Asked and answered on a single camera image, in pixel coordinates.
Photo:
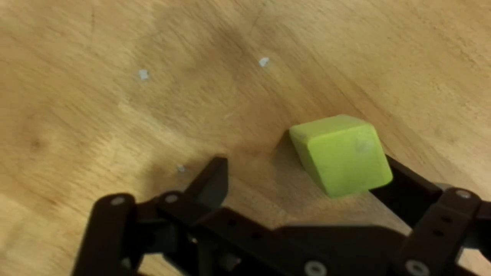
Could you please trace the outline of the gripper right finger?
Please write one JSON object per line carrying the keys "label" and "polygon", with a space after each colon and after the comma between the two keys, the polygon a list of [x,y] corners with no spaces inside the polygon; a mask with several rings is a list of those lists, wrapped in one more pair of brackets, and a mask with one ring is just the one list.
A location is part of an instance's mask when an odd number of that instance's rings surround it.
{"label": "gripper right finger", "polygon": [[491,265],[491,200],[463,187],[440,187],[387,157],[393,180],[371,190],[410,227],[389,276],[483,276],[459,264],[464,249]]}

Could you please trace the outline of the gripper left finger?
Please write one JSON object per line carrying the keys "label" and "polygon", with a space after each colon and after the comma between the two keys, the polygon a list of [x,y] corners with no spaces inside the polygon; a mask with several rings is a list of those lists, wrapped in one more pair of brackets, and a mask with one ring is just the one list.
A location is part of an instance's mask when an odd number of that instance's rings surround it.
{"label": "gripper left finger", "polygon": [[98,199],[72,276],[147,276],[139,268],[154,254],[186,276],[327,276],[321,256],[221,207],[227,192],[228,161],[216,157],[184,192]]}

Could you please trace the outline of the yellow-green block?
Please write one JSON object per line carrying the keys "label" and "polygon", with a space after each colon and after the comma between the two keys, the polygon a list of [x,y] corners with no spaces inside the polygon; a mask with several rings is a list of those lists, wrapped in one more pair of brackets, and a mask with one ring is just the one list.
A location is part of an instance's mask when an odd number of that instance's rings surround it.
{"label": "yellow-green block", "polygon": [[377,131],[365,120],[336,115],[292,126],[288,133],[305,171],[331,198],[393,180]]}

